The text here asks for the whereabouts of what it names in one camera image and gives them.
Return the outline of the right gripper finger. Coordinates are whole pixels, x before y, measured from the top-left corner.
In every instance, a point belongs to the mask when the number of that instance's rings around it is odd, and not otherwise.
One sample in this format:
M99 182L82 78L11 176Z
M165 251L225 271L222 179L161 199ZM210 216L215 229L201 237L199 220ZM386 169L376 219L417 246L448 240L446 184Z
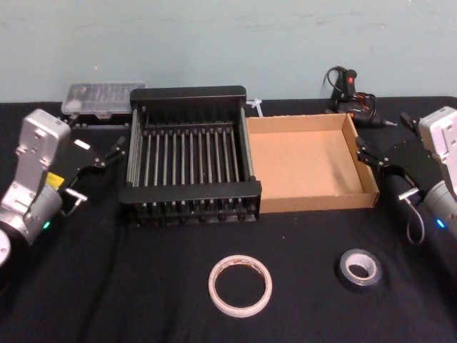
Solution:
M356 137L356 154L360 162L377 168L385 168L389 165L388 157L369 145L361 136Z
M420 136L420 132L418 130L418 122L416 119L411 118L406 112L401 112L400 120L402 125L404 125L415 136Z

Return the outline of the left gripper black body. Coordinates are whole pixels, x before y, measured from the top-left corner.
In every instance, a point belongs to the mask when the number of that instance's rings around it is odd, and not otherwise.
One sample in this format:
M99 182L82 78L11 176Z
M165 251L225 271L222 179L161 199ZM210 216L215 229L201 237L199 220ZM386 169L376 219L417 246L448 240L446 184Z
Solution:
M106 159L90 144L70 138L63 152L48 171L48 185L57 192L73 186L90 172L101 172L106 168Z

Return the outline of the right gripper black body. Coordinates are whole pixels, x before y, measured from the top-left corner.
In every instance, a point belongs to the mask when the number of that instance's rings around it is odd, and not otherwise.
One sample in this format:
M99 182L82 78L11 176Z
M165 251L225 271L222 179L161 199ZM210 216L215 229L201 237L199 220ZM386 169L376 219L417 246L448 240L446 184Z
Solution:
M419 189L421 195L427 195L441 181L440 167L420 139L412 138L394 145L386 152L386 158L382 174L405 179Z

